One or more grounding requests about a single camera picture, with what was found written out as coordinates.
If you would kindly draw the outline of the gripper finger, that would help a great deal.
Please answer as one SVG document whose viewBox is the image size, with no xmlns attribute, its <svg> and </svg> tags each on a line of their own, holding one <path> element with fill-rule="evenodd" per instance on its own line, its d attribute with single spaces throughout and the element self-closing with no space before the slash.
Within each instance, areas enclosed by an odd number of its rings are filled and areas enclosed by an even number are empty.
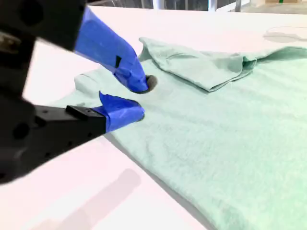
<svg viewBox="0 0 307 230">
<path fill-rule="evenodd" d="M 146 75 L 133 47 L 86 7 L 74 53 L 102 65 L 127 89 L 147 93 L 157 83 Z"/>
<path fill-rule="evenodd" d="M 145 117 L 144 109 L 134 100 L 102 93 L 99 100 L 101 105 L 94 108 L 36 106 L 36 166 Z"/>
</svg>

